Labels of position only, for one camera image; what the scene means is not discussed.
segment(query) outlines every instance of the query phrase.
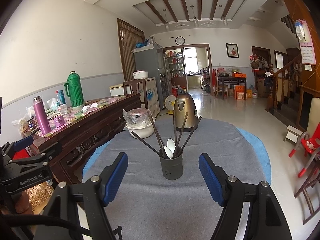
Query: framed picture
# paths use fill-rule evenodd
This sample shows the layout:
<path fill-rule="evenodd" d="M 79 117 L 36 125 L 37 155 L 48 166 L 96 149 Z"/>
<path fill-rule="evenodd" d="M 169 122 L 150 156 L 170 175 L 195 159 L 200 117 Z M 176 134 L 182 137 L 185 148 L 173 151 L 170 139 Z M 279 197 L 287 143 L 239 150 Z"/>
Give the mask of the framed picture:
<path fill-rule="evenodd" d="M 231 43 L 226 43 L 226 45 L 227 45 L 228 57 L 237 57 L 237 58 L 239 58 L 238 45 L 237 44 L 231 44 Z"/>

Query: wall clock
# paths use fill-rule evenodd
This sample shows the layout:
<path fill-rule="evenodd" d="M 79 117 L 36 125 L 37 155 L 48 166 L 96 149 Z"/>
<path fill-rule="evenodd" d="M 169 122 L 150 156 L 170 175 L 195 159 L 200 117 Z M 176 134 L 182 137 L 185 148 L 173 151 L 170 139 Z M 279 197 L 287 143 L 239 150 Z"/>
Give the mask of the wall clock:
<path fill-rule="evenodd" d="M 181 37 L 181 36 L 176 37 L 177 45 L 183 45 L 185 42 L 186 42 L 186 40 L 183 37 Z"/>

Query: spoon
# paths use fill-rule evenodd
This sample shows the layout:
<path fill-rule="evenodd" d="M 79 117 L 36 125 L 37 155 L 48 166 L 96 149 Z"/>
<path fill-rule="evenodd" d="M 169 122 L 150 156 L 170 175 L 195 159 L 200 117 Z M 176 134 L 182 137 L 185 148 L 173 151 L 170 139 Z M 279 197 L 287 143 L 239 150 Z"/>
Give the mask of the spoon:
<path fill-rule="evenodd" d="M 168 158 L 172 159 L 172 157 L 173 157 L 172 151 L 170 151 L 167 146 L 164 147 L 164 151 L 167 154 Z"/>
<path fill-rule="evenodd" d="M 174 153 L 174 149 L 176 148 L 176 145 L 175 145 L 175 143 L 174 143 L 174 140 L 172 140 L 171 138 L 168 139 L 168 141 L 167 141 L 167 146 L 168 146 L 169 150 L 170 150 L 172 153 Z"/>

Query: red child chair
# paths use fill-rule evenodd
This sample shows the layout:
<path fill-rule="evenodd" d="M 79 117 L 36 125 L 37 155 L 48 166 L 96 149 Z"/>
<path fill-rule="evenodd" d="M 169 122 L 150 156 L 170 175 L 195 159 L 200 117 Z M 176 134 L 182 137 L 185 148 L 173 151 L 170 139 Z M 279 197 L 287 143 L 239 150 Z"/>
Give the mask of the red child chair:
<path fill-rule="evenodd" d="M 307 168 L 312 163 L 313 159 L 316 157 L 316 155 L 320 152 L 320 144 L 317 143 L 316 140 L 320 141 L 320 123 L 318 124 L 313 136 L 310 137 L 310 134 L 308 132 L 304 132 L 300 139 L 297 141 L 296 146 L 293 148 L 293 150 L 290 152 L 289 157 L 291 158 L 296 150 L 298 149 L 299 145 L 302 144 L 305 148 L 305 154 L 304 156 L 307 156 L 308 153 L 311 154 L 311 158 L 307 162 L 307 164 L 304 166 L 304 168 L 299 172 L 298 177 L 300 178 L 307 170 Z"/>

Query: white stool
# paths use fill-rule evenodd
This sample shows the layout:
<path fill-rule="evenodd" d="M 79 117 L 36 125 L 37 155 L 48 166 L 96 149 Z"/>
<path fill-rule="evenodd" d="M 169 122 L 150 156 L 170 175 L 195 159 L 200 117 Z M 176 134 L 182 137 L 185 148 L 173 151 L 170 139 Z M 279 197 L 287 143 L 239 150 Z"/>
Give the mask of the white stool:
<path fill-rule="evenodd" d="M 285 136 L 285 138 L 283 139 L 283 141 L 285 141 L 287 138 L 293 142 L 297 142 L 298 138 L 302 135 L 302 132 L 294 127 L 292 127 L 291 125 L 289 125 L 287 127 L 287 135 Z"/>

